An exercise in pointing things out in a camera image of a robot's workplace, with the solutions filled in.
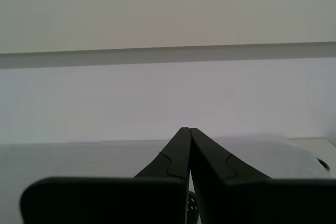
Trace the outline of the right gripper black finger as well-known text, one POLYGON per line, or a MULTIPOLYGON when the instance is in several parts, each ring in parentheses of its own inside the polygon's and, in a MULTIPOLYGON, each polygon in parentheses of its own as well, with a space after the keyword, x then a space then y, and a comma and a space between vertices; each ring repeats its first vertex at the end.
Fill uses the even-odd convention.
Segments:
POLYGON ((190 132, 202 223, 335 223, 334 179, 273 179, 199 129, 190 132))
POLYGON ((51 177, 20 198, 24 223, 189 223, 191 132, 178 130, 132 178, 51 177))

